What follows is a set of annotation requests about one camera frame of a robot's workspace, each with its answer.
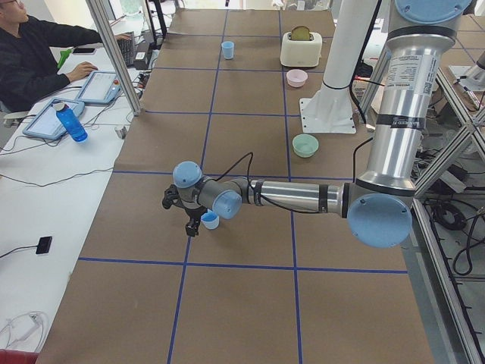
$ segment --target blue joint cap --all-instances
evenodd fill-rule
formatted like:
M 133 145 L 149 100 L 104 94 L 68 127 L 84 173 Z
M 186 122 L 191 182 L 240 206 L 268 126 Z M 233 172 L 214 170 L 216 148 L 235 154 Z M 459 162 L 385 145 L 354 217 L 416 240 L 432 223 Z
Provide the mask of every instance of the blue joint cap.
M 354 201 L 347 214 L 350 230 L 362 243 L 375 248 L 395 246 L 411 232 L 409 207 L 395 196 L 370 193 Z
M 179 163 L 173 172 L 174 184 L 178 188 L 189 188 L 195 185 L 202 178 L 202 171 L 195 162 Z
M 229 220 L 236 216 L 242 203 L 243 198 L 236 191 L 226 190 L 215 198 L 212 211 L 221 218 Z
M 433 25 L 462 14 L 471 0 L 395 0 L 396 9 L 406 20 Z

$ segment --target white table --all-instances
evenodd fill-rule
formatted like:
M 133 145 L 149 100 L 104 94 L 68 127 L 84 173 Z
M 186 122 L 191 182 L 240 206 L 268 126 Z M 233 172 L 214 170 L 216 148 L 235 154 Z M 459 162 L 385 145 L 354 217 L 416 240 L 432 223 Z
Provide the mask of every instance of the white table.
M 102 71 L 113 70 L 105 50 L 100 48 L 94 55 L 70 56 L 60 72 L 71 71 L 81 61 L 90 61 Z M 130 69 L 132 79 L 137 74 L 137 70 Z M 82 84 L 83 81 L 77 81 L 70 86 Z M 55 96 L 73 99 L 78 92 L 78 89 L 65 90 Z M 51 98 L 38 102 L 30 114 L 40 111 Z M 87 105 L 81 123 L 103 108 Z M 16 154 L 0 153 L 0 173 L 48 184 L 79 173 L 109 169 L 123 145 L 114 128 L 129 126 L 132 117 L 126 98 L 119 96 L 112 108 L 100 114 L 96 126 L 86 129 L 88 139 L 84 143 L 75 143 L 67 136 L 56 147 L 50 147 L 42 141 L 18 138 L 14 151 L 40 146 Z M 18 127 L 6 149 L 23 135 L 26 125 L 24 122 Z M 35 249 L 26 249 L 0 259 L 0 330 L 9 319 L 40 311 L 48 316 L 44 337 L 47 335 L 110 176 L 111 171 L 99 172 L 48 187 L 0 178 L 0 255 L 19 246 L 36 245 L 40 237 L 52 236 L 51 249 L 44 256 L 36 255 Z M 17 350 L 34 351 L 39 336 L 34 334 Z M 5 343 L 0 337 L 2 347 Z

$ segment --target water bottle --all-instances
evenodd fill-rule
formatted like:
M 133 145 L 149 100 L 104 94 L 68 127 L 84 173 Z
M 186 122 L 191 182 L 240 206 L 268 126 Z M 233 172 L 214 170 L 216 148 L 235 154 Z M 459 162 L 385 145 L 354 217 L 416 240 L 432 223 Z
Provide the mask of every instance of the water bottle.
M 69 135 L 77 142 L 83 142 L 88 137 L 83 125 L 73 111 L 64 102 L 57 102 L 52 106 L 59 121 L 64 125 Z

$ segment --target black sweater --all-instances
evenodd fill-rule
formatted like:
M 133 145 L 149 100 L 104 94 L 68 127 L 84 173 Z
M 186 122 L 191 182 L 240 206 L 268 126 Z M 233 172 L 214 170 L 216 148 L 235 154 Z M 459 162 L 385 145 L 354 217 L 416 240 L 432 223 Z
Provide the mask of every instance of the black sweater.
M 101 42 L 94 30 L 60 25 L 29 16 L 15 38 L 0 28 L 0 101 L 12 111 L 28 111 L 32 105 L 69 84 L 57 74 L 51 47 L 71 47 Z

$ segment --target white mounting plate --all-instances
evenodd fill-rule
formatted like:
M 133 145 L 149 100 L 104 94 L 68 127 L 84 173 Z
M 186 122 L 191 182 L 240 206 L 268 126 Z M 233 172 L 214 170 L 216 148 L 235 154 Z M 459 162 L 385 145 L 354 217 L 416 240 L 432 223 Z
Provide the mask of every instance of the white mounting plate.
M 309 104 L 311 99 L 300 99 L 300 118 L 302 120 L 302 130 L 303 133 L 344 133 L 344 134 L 355 134 L 357 130 L 355 129 L 354 119 L 352 118 L 352 110 L 350 111 L 349 119 L 337 121 L 337 125 L 333 125 L 330 129 L 330 125 L 326 130 L 321 129 L 321 123 L 318 123 L 316 119 L 309 120 L 304 113 L 306 105 Z
M 471 66 L 448 66 L 455 78 L 460 78 L 461 76 L 465 75 L 465 72 L 468 71 L 470 67 Z M 460 84 L 466 86 L 470 91 L 485 91 L 485 87 L 477 86 L 468 81 L 466 78 L 460 80 Z

